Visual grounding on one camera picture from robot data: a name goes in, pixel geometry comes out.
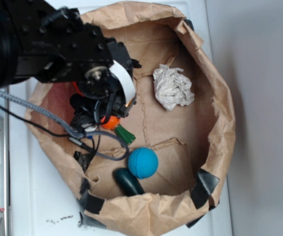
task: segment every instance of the black tape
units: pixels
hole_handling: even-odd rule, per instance
[[[81,225],[89,225],[91,227],[96,227],[104,230],[107,228],[107,226],[105,226],[104,224],[100,223],[99,221],[93,219],[90,216],[87,216],[84,213],[80,212],[80,216],[81,216],[81,221],[79,227],[81,227]]]
[[[209,211],[215,209],[215,206],[209,206]],[[203,216],[186,224],[187,228],[193,227]]]
[[[200,169],[196,175],[196,184],[191,190],[191,198],[196,209],[201,208],[215,190],[219,179],[209,172]]]
[[[195,30],[194,30],[193,23],[192,23],[191,20],[189,20],[189,19],[184,19],[184,21],[185,21],[185,23],[186,23],[193,31],[195,31]]]
[[[83,178],[80,194],[82,195],[79,200],[80,205],[87,211],[93,214],[99,214],[104,204],[104,199],[97,198],[89,194],[90,184],[87,179]]]

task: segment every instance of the dark green object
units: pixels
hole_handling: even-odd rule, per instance
[[[127,145],[130,145],[135,140],[135,135],[128,132],[122,125],[118,125],[114,129],[117,136],[121,137]]]
[[[144,194],[141,184],[137,178],[126,168],[120,168],[113,172],[114,179],[123,193],[130,197],[138,194]]]

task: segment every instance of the orange object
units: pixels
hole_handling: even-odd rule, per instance
[[[101,122],[103,122],[106,119],[106,117],[103,117],[101,119]],[[103,128],[105,129],[115,129],[116,127],[118,127],[118,125],[120,125],[120,118],[117,118],[115,116],[110,116],[110,120],[106,123],[101,125]]]
[[[83,93],[79,90],[79,88],[78,88],[78,86],[77,86],[77,83],[76,83],[76,82],[72,82],[72,83],[73,83],[73,85],[74,85],[74,87],[75,87],[77,93],[79,93],[81,96],[84,97],[85,95],[83,95]]]

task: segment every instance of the orange plastic piece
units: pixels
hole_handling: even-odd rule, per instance
[[[101,122],[103,122],[105,120],[106,117],[103,117],[101,119]],[[118,127],[118,125],[120,124],[121,119],[117,118],[115,116],[110,116],[110,120],[108,121],[108,123],[101,125],[103,128],[105,129],[115,129],[116,127]]]

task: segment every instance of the white wall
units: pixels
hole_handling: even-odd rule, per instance
[[[283,235],[283,1],[206,0],[214,64],[237,142],[228,174],[235,236]]]

